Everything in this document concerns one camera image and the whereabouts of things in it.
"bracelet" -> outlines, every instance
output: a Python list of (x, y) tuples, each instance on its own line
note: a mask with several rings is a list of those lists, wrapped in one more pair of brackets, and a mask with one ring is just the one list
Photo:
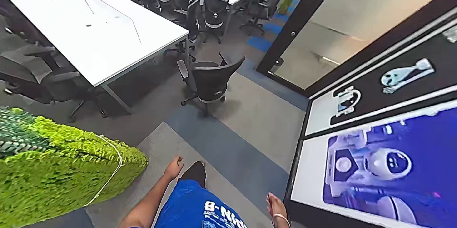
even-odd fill
[(282, 214), (274, 214), (272, 217), (271, 217), (271, 224), (274, 226), (275, 224), (273, 223), (273, 218), (275, 217), (281, 217), (282, 219), (286, 220), (287, 224), (289, 225), (290, 227), (290, 223), (289, 223), (289, 220), (287, 220), (287, 218), (285, 218)]

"blue t-shirt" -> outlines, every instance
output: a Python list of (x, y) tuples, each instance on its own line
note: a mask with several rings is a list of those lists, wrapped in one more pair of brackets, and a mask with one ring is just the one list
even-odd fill
[(239, 215), (194, 180), (174, 187), (155, 228), (247, 228)]

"green moss wall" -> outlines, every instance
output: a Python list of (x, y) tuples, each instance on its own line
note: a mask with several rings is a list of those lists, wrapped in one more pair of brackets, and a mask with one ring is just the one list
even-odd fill
[[(120, 194), (146, 168), (146, 156), (112, 143), (124, 165), (94, 202)], [(18, 108), (0, 107), (0, 228), (21, 227), (81, 208), (119, 164), (94, 133), (59, 125)]]

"person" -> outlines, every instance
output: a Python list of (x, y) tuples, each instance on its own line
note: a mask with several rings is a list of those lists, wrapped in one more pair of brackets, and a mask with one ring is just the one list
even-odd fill
[[(120, 228), (150, 228), (165, 190), (184, 167), (175, 156), (162, 177), (121, 222)], [(160, 211), (155, 228), (247, 228), (241, 217), (205, 189), (205, 164), (195, 162), (183, 173)], [(283, 202), (272, 193), (266, 196), (267, 210), (275, 228), (290, 228)]]

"framed poster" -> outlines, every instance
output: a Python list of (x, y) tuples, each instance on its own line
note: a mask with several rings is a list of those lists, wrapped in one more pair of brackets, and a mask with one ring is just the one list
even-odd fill
[(313, 99), (305, 135), (457, 91), (457, 9), (444, 17), (401, 50)]
[(290, 200), (385, 227), (453, 228), (457, 100), (302, 144)]

